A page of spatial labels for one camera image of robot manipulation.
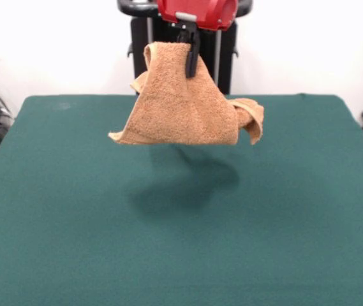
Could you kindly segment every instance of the terry cloth towel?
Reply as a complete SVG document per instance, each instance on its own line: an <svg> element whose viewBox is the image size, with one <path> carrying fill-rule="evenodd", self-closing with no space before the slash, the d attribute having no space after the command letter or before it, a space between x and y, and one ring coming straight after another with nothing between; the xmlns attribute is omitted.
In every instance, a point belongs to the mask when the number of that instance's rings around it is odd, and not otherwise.
<svg viewBox="0 0 363 306"><path fill-rule="evenodd" d="M187 145L238 142L244 128L255 144L262 135L263 107L251 99L227 100L201 57L196 75L186 78L187 43L151 43L144 50L147 71L131 85L140 93L117 143Z"/></svg>

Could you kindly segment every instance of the towel fold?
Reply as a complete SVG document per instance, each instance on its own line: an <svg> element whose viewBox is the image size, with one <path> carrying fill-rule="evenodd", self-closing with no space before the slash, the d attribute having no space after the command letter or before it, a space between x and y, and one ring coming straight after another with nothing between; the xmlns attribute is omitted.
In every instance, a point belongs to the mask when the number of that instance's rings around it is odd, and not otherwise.
<svg viewBox="0 0 363 306"><path fill-rule="evenodd" d="M109 137L123 144L184 143L234 145L244 128L255 144L262 136L263 107L246 98L227 100L201 57L186 78L186 43L151 43L147 71L131 85L140 93L129 119Z"/></svg>

